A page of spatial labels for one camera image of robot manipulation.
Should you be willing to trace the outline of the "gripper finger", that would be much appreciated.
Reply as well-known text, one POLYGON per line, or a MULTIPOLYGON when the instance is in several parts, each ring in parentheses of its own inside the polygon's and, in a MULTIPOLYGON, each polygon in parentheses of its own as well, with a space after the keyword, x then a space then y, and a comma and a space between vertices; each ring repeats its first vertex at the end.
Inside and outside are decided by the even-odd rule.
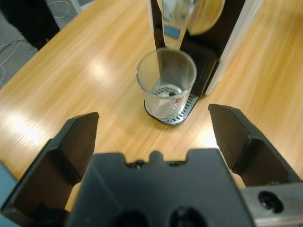
POLYGON ((210 104, 217 145, 246 186, 299 183, 300 177, 267 137, 237 108, 210 104))
POLYGON ((43 146, 0 213, 21 227, 63 227, 66 203, 81 182, 95 148, 99 114, 69 119, 43 146))

